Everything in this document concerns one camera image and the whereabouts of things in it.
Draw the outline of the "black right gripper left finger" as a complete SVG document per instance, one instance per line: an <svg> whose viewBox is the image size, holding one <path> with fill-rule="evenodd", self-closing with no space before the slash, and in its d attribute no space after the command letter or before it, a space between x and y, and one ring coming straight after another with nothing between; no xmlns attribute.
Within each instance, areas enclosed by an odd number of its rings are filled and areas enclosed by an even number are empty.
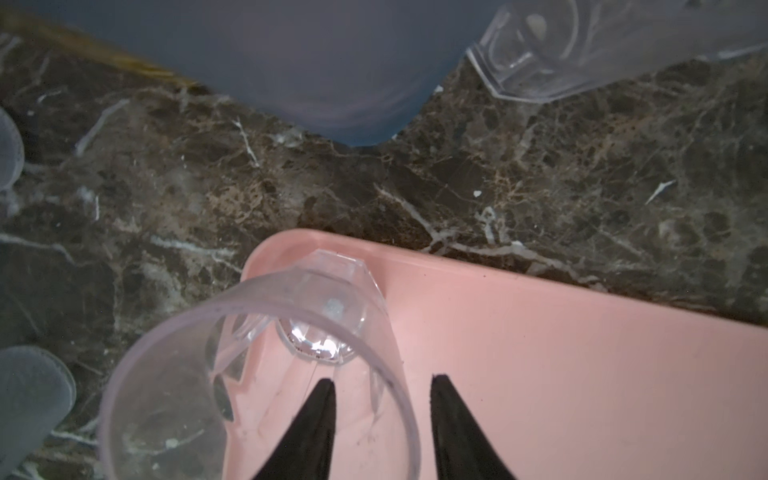
<svg viewBox="0 0 768 480"><path fill-rule="evenodd" d="M253 480L326 480L336 428L336 390L321 379Z"/></svg>

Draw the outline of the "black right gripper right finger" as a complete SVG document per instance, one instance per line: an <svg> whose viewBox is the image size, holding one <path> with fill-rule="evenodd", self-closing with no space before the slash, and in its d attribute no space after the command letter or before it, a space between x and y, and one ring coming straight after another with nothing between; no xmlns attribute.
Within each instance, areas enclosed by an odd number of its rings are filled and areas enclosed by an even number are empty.
<svg viewBox="0 0 768 480"><path fill-rule="evenodd" d="M432 377L430 419L438 479L516 479L445 374Z"/></svg>

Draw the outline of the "clear faceted glass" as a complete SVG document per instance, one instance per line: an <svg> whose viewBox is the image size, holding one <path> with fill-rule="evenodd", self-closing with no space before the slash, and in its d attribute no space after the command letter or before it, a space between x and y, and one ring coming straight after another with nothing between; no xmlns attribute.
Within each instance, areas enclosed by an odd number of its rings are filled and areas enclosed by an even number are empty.
<svg viewBox="0 0 768 480"><path fill-rule="evenodd" d="M494 97L547 103L766 45L764 1L508 1L467 57Z"/></svg>
<svg viewBox="0 0 768 480"><path fill-rule="evenodd" d="M321 379L336 390L334 479L415 479L421 448L368 265L316 250L162 322L100 410L110 479L251 479Z"/></svg>

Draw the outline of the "tall blue frosted tumbler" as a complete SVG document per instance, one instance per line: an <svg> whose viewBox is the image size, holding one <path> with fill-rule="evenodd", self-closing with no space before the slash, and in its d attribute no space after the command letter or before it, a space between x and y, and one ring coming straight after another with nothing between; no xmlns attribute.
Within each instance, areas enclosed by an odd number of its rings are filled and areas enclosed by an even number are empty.
<svg viewBox="0 0 768 480"><path fill-rule="evenodd" d="M405 128L496 1L12 1L349 146Z"/></svg>

